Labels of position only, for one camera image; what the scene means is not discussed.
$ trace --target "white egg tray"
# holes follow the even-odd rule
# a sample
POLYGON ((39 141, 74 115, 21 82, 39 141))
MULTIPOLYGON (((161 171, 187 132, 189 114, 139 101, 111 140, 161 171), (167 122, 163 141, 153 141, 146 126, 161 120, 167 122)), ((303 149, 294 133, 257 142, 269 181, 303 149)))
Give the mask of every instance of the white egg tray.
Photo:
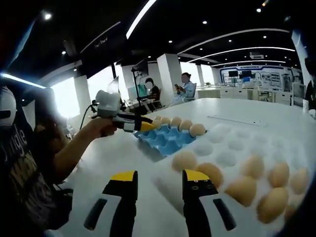
MULTIPOLYGON (((299 168, 309 167, 304 148, 299 141, 257 131, 255 128, 247 131, 241 130, 236 126, 223 123, 215 125, 203 137, 180 151, 183 150, 194 152, 198 164, 210 162, 220 168, 224 176, 224 183, 221 185, 220 191, 224 191, 229 184, 242 177, 241 166, 251 154, 262 156, 265 165, 264 175, 257 180, 255 199, 247 207, 253 213, 254 218, 257 218, 256 207, 260 198, 272 190, 267 176, 276 163, 287 162, 290 170, 289 180, 299 168)), ((175 154, 155 164, 153 182, 175 209, 183 214, 181 173, 171 168, 175 154)), ((309 170, 309 175, 311 176, 313 172, 313 170, 309 170)), ((289 193, 288 203, 298 199, 298 195, 293 193, 289 182, 285 187, 289 193)), ((284 212, 273 222, 262 225, 264 229, 277 232, 284 225, 284 212)))

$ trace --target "black ceiling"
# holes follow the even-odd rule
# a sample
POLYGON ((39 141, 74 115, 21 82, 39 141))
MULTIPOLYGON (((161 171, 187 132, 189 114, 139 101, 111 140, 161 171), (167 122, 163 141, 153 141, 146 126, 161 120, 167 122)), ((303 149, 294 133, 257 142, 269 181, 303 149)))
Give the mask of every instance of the black ceiling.
MULTIPOLYGON (((270 0, 261 13, 256 9, 261 7, 263 0, 157 0, 127 40, 125 34, 146 2, 54 2, 43 9, 52 13, 52 19, 44 21, 38 18, 24 50, 9 68, 9 73, 37 82, 52 70, 81 59, 83 65, 79 71, 90 77, 112 62, 119 62, 123 66, 136 64, 149 55, 151 59, 155 59, 164 53, 180 53, 205 40, 232 32, 259 28, 290 31, 292 27, 284 21, 290 12, 290 5, 285 0, 270 0), (80 53, 89 42, 117 22, 121 23, 80 53), (76 49, 74 55, 61 54, 65 50, 64 40, 73 42, 76 49)), ((185 53, 205 56, 257 46, 294 49, 290 33, 257 31, 213 40, 185 53)), ((295 64, 299 66, 296 52, 275 49, 255 51, 267 55, 267 60, 285 61, 284 65, 289 67, 295 64)), ((245 61, 251 60, 249 54, 249 50, 243 50, 209 59, 219 63, 245 61)))

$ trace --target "blue egg tray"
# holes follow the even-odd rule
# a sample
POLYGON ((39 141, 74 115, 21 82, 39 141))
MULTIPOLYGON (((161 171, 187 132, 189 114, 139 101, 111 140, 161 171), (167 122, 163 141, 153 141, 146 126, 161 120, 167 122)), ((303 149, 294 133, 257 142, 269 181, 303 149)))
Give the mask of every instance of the blue egg tray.
POLYGON ((157 149, 163 157, 172 155, 198 137, 192 137, 188 130, 179 132, 178 127, 169 127, 167 124, 162 125, 160 129, 135 132, 134 136, 157 149))

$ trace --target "human hand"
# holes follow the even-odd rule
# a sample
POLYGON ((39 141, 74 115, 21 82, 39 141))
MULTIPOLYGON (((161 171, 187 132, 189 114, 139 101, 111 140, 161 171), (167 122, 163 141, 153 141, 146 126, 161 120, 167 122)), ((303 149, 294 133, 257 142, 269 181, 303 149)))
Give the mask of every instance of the human hand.
POLYGON ((113 126, 111 119, 95 118, 82 130, 86 136, 88 136, 91 140, 94 140, 104 136, 112 136, 117 128, 113 126))

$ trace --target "egg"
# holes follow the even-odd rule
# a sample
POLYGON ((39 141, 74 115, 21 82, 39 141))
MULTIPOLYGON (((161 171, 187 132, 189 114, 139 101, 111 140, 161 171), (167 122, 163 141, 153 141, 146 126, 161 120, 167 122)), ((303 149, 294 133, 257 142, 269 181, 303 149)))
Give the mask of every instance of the egg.
POLYGON ((258 220, 264 224, 274 221, 285 210, 288 202, 288 192, 285 188, 272 189, 263 196, 257 206, 258 220))
POLYGON ((172 169, 177 172, 182 172, 184 169, 195 170, 197 164, 197 157, 193 152, 181 151, 173 157, 172 169))
POLYGON ((290 179, 290 186, 295 194, 302 194, 308 184, 308 171, 306 168, 300 168, 290 179))
POLYGON ((286 162, 277 163, 268 174, 268 181, 273 188, 284 187, 290 176, 290 169, 286 162))
POLYGON ((296 207, 294 205, 288 205, 285 209, 284 213, 284 220, 285 222, 289 221, 291 219, 291 216, 295 213, 296 207))
POLYGON ((241 173, 244 176, 250 176, 254 179, 259 179, 264 172, 264 163, 261 156, 252 154, 250 158, 244 162, 241 167, 241 173))
POLYGON ((180 119, 179 117, 174 117, 172 120, 171 120, 171 126, 175 126, 175 127, 179 127, 180 124, 181 124, 181 121, 182 119, 180 119))
POLYGON ((204 135, 205 132, 205 127, 202 124, 194 124, 189 129, 189 133, 192 137, 204 135))
POLYGON ((162 117, 162 118, 161 118, 161 123, 162 123, 162 124, 170 124, 170 123, 171 123, 171 121, 170 121, 170 119, 169 119, 169 118, 162 117))
POLYGON ((285 209, 284 220, 287 222, 303 201, 304 195, 294 195, 285 209))
POLYGON ((243 206, 250 206, 257 192, 256 180, 252 177, 245 176, 230 184, 225 193, 235 199, 243 206))
POLYGON ((192 124, 193 123, 190 120, 183 120, 179 126, 179 131, 182 132, 183 130, 189 130, 192 124))
POLYGON ((209 177, 209 179, 212 181, 213 185, 216 187, 216 189, 219 189, 219 187, 224 182, 224 176, 221 172, 221 170, 213 165, 212 163, 202 163, 197 166, 196 171, 199 171, 209 177))
POLYGON ((161 128, 161 120, 154 120, 152 122, 152 125, 154 125, 156 127, 156 129, 160 129, 161 128))

